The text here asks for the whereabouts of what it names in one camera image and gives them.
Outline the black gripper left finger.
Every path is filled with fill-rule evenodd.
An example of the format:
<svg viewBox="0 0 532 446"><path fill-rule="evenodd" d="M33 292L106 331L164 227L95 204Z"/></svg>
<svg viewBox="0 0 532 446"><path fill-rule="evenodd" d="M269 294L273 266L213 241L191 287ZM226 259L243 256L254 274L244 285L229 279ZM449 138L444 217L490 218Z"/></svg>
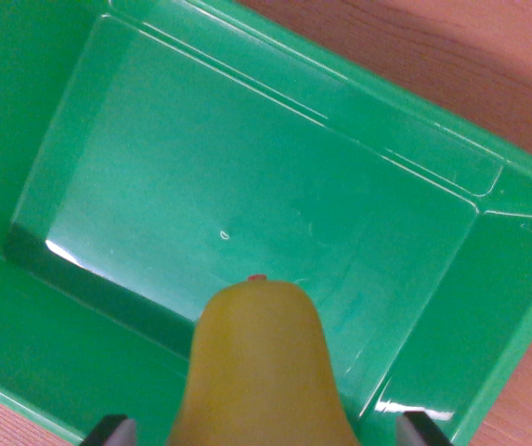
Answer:
<svg viewBox="0 0 532 446"><path fill-rule="evenodd" d="M135 445L136 421L125 414L104 416L80 443L80 446Z"/></svg>

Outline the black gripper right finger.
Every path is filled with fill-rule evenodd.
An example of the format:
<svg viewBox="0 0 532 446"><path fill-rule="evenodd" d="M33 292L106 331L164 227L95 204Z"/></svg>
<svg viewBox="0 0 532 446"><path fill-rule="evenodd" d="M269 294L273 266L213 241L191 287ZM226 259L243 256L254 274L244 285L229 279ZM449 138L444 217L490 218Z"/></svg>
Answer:
<svg viewBox="0 0 532 446"><path fill-rule="evenodd" d="M452 446L452 443L425 412L410 411L396 419L396 445Z"/></svg>

